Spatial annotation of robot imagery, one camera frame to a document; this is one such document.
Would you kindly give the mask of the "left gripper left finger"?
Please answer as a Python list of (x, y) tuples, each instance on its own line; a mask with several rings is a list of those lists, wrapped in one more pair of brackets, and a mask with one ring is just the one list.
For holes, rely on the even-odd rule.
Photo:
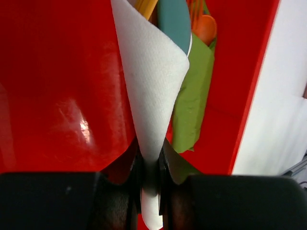
[(136, 230), (141, 212), (142, 156), (137, 140), (100, 171), (91, 211), (92, 230)]

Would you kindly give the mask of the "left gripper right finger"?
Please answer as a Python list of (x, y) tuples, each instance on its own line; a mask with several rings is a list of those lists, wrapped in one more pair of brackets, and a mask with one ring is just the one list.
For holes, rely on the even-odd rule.
[(167, 139), (159, 155), (160, 204), (165, 230), (194, 230), (195, 202), (190, 178), (201, 172), (178, 154)]

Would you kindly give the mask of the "white paper napkin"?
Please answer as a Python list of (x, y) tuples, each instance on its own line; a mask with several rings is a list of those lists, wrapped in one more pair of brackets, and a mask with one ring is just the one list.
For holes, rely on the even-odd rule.
[(176, 97), (189, 69), (188, 56), (147, 21), (130, 0), (111, 2), (124, 78), (142, 154), (141, 213), (147, 228), (163, 226), (159, 215), (158, 158)]

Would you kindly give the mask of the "teal plastic spoon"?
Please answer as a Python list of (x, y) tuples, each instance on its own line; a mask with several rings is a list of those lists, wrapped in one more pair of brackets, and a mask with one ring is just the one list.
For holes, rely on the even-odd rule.
[(185, 0), (160, 0), (157, 5), (158, 27), (185, 54), (191, 41), (190, 16)]

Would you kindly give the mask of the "green rolled napkin bundle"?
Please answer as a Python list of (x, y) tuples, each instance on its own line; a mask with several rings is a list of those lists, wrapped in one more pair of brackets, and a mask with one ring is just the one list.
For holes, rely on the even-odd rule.
[(192, 34), (190, 67), (183, 80), (172, 114), (172, 146), (178, 153), (193, 150), (200, 138), (215, 60), (217, 39), (210, 45)]

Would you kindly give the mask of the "red plastic tray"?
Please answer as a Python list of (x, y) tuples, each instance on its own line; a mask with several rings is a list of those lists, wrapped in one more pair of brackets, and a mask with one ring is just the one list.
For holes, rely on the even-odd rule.
[[(229, 174), (276, 0), (208, 0), (217, 22), (201, 137), (184, 157)], [(135, 133), (108, 0), (0, 3), (0, 170), (95, 171)]]

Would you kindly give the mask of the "orange spoon in tray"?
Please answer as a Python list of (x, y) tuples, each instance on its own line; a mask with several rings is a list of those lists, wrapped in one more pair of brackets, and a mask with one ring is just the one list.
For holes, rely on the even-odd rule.
[(207, 14), (193, 18), (191, 21), (192, 32), (207, 46), (217, 36), (217, 24), (215, 19)]

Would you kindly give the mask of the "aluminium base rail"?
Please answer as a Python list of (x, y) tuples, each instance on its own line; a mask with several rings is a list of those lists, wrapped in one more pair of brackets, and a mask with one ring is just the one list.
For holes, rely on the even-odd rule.
[(294, 165), (293, 167), (289, 168), (285, 172), (281, 174), (282, 176), (291, 177), (301, 186), (307, 186), (307, 154), (305, 153), (303, 159)]

